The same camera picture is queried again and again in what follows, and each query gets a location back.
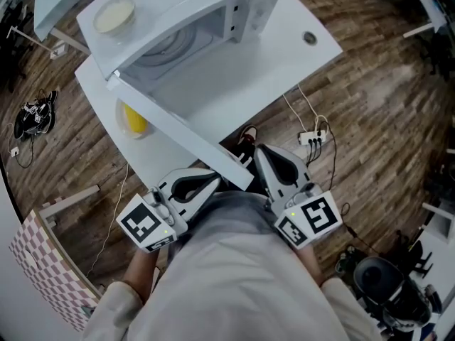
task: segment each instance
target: power strip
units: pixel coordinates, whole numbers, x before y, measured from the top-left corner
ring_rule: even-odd
[[[321,140],[321,144],[325,143],[327,140],[327,131],[318,130],[318,131],[308,131],[307,133],[299,133],[299,143],[300,145],[309,145],[311,141],[318,139]]]

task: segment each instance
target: white wire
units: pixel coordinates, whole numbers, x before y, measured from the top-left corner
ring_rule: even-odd
[[[292,110],[292,112],[294,113],[294,115],[297,117],[297,119],[299,119],[300,121],[300,125],[301,127],[303,128],[303,130],[308,133],[308,130],[305,129],[305,126],[304,126],[304,123],[302,122],[302,120],[300,119],[300,116],[296,113],[296,111],[292,108],[291,104],[289,103],[289,101],[287,100],[286,96],[284,96],[283,94],[283,98],[284,98],[284,101],[286,101],[287,103],[287,106],[289,106],[289,108]]]
[[[13,130],[11,131],[11,134],[9,134],[9,138],[8,138],[8,153],[11,154],[11,151],[9,150],[9,142],[11,140],[11,137],[13,136],[13,132],[14,132],[14,125],[12,122],[9,122],[8,124],[6,124],[6,126],[3,128],[3,130],[1,131],[1,134],[0,136],[3,135],[3,133],[5,132],[6,128],[8,127],[8,125],[11,125],[13,127]]]
[[[317,112],[313,109],[313,106],[311,106],[310,100],[304,94],[304,92],[301,90],[299,83],[297,84],[297,87],[299,88],[299,91],[300,91],[301,95],[304,97],[304,99],[306,100],[306,102],[308,102],[308,106],[310,106],[310,109],[311,109],[311,111],[313,112],[313,114],[315,116],[315,119],[314,119],[314,130],[317,130],[320,117],[322,119],[326,120],[327,122],[328,122],[328,120],[327,120],[327,118],[324,115],[318,115]]]
[[[89,276],[89,274],[92,272],[93,268],[95,267],[95,264],[97,263],[97,261],[98,261],[100,255],[101,255],[101,253],[105,250],[106,242],[107,242],[107,240],[109,239],[109,235],[111,235],[111,229],[112,229],[112,225],[114,224],[114,221],[115,221],[115,214],[117,213],[117,207],[119,207],[120,200],[122,199],[123,186],[124,186],[125,182],[127,181],[128,170],[129,170],[129,163],[127,163],[127,174],[125,174],[125,178],[124,178],[123,183],[122,183],[122,186],[121,186],[121,188],[120,188],[119,200],[117,201],[117,204],[115,205],[115,208],[114,208],[114,216],[112,217],[111,224],[109,225],[109,230],[107,230],[107,236],[106,236],[105,242],[103,242],[102,248],[101,248],[100,252],[97,254],[97,258],[96,258],[95,261],[93,262],[92,267],[91,267],[90,270],[88,271],[86,277]]]

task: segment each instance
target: person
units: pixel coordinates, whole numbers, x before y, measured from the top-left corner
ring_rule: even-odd
[[[254,170],[257,130],[247,126],[232,152]],[[311,246],[293,251],[269,226],[273,214],[251,192],[212,196],[191,238],[151,293],[159,252],[138,249],[112,283],[82,339],[381,340],[373,320],[338,278],[325,279]]]

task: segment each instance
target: open microwave door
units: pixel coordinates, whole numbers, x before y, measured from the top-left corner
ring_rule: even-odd
[[[132,87],[120,74],[113,74],[109,78],[107,88],[158,130],[241,190],[246,190],[252,182],[253,175],[229,151],[218,143],[205,140],[184,119],[162,107],[153,97]]]

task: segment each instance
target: checkered box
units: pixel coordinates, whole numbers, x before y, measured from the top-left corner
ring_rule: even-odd
[[[80,272],[65,259],[61,245],[48,235],[48,231],[42,219],[32,211],[9,249],[33,287],[53,310],[75,330],[83,331],[88,317],[82,307],[96,307],[100,298],[90,288],[87,279],[78,276]],[[30,255],[36,266],[28,260]]]

